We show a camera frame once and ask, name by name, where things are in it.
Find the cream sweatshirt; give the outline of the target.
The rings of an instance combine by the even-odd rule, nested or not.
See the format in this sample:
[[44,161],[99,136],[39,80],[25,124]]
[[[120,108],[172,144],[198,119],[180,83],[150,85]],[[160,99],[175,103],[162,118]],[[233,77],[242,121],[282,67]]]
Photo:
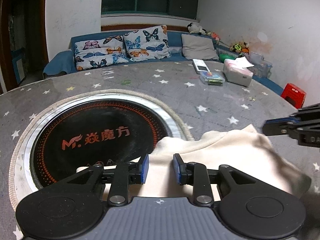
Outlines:
[[164,137],[149,155],[149,170],[143,185],[131,185],[130,196],[192,197],[189,185],[178,185],[172,164],[173,155],[183,161],[197,162],[208,169],[232,166],[254,178],[301,197],[311,185],[311,178],[276,154],[269,139],[249,125],[229,132],[209,131],[198,141]]

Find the red plastic stool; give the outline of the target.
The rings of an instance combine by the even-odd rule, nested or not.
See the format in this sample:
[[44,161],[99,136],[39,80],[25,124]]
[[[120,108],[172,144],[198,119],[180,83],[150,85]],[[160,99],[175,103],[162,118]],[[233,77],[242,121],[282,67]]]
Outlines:
[[292,83],[287,83],[281,97],[296,109],[299,109],[303,107],[306,92]]

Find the round black induction cooktop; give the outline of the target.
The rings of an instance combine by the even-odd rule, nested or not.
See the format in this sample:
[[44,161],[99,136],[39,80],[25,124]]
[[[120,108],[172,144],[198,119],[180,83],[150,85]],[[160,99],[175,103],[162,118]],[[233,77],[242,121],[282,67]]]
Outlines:
[[151,153],[163,137],[193,139],[168,105],[147,94],[107,89],[60,100],[18,140],[8,176],[11,205],[95,162],[115,166]]

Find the clear storage bin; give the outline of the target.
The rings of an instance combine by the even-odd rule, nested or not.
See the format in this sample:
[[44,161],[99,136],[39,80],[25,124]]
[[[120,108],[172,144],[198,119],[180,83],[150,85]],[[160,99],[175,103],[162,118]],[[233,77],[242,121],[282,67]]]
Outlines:
[[253,65],[252,67],[248,67],[253,75],[260,78],[267,78],[269,76],[273,66],[271,62],[264,59],[263,55],[251,51],[248,55],[248,61]]

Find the grey star-pattern tablecloth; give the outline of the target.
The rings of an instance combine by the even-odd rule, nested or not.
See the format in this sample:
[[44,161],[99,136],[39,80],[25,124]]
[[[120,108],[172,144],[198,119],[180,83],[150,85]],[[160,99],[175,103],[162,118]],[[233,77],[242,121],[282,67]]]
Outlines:
[[189,62],[142,62],[52,77],[1,96],[1,239],[18,239],[8,193],[11,156],[33,117],[51,104],[82,93],[128,89],[148,94],[171,107],[199,140],[207,131],[260,129],[266,119],[281,118],[294,108],[278,94],[252,81],[248,88],[232,83],[208,86]]

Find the pink tissue pack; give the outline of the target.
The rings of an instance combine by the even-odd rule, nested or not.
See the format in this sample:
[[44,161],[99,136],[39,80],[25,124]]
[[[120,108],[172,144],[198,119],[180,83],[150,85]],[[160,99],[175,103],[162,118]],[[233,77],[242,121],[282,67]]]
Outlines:
[[223,73],[228,82],[248,87],[253,77],[249,68],[253,66],[245,57],[239,57],[235,60],[225,59]]

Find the clear plastic box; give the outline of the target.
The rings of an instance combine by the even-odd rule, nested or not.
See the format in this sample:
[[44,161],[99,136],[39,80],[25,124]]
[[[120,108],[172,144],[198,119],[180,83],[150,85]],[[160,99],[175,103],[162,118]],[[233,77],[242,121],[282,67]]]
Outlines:
[[221,75],[205,71],[200,72],[200,80],[204,84],[215,86],[222,86],[225,81],[225,79]]

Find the blue sofa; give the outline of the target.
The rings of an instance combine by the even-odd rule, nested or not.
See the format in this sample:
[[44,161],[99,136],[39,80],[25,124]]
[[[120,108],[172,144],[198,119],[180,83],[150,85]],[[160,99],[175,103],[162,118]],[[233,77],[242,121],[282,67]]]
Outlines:
[[[57,77],[66,74],[73,74],[76,73],[76,66],[75,63],[80,62],[79,59],[75,59],[79,57],[80,54],[80,46],[75,45],[77,42],[86,42],[86,41],[98,41],[98,40],[105,40],[105,38],[114,37],[114,36],[124,36],[125,33],[128,33],[128,30],[122,31],[107,31],[107,32],[100,32],[94,34],[86,34],[75,36],[71,38],[71,48],[66,51],[62,51],[58,53],[54,58],[45,66],[43,70],[43,78],[49,77]],[[186,59],[182,53],[182,39],[181,35],[186,34],[182,31],[168,31],[168,38],[169,38],[169,49],[171,50],[171,57],[164,58],[164,59],[154,59],[149,60],[149,62],[183,62],[183,61],[191,61]],[[125,44],[122,48],[123,54],[128,58],[129,64],[135,63],[134,61],[130,60],[129,55],[125,49]],[[266,77],[258,77],[253,76],[253,79],[262,85],[266,86],[270,90],[274,91],[276,94],[281,95],[283,92],[283,88],[281,88],[278,84],[274,83],[270,79]]]

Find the yellow plush toy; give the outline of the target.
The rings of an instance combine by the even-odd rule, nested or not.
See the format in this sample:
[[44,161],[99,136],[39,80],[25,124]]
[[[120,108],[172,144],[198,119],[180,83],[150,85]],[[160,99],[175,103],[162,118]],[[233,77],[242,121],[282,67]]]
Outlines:
[[238,54],[241,54],[241,53],[248,54],[249,53],[249,43],[244,42],[244,41],[235,43],[230,46],[229,50],[232,52],[238,53]]

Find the white remote control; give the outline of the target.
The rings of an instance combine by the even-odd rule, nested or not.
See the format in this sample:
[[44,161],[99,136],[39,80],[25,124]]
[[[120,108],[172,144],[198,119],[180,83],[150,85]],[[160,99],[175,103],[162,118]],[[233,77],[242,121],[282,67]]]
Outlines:
[[195,72],[197,74],[200,74],[200,72],[210,72],[209,68],[205,64],[203,60],[200,59],[192,59],[193,67],[195,69]]

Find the grey plain pillow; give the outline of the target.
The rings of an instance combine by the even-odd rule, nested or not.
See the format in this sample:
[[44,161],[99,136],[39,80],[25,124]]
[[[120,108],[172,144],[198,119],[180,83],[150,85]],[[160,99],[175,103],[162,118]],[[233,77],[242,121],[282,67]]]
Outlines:
[[218,60],[211,38],[182,34],[182,54],[186,59]]

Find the left butterfly pillow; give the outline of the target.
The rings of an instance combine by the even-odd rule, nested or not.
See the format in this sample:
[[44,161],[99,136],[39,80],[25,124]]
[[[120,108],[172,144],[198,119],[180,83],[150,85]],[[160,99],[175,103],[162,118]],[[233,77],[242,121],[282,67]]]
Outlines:
[[109,36],[100,40],[79,41],[74,44],[74,61],[77,71],[128,63],[123,37]]

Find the butterfly pillow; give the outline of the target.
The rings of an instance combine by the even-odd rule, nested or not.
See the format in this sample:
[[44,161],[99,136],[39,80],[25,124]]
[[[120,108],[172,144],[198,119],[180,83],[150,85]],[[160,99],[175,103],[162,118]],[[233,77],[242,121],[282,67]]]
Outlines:
[[171,57],[166,25],[158,25],[125,33],[124,43],[131,61]]
[[74,44],[74,61],[77,71],[128,63],[123,37],[109,36],[100,40],[79,41]]

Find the right butterfly pillow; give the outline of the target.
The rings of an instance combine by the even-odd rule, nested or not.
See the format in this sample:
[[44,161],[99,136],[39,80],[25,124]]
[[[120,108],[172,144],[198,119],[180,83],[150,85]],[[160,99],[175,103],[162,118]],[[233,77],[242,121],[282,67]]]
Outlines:
[[166,25],[158,25],[125,33],[124,43],[131,61],[171,57]]

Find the black white plush toy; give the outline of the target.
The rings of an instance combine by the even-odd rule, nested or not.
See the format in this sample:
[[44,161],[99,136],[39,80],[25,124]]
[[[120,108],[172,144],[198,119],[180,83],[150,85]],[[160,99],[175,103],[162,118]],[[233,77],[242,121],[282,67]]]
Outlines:
[[207,35],[206,30],[203,29],[201,26],[196,25],[195,23],[189,23],[187,25],[187,29],[191,34]]

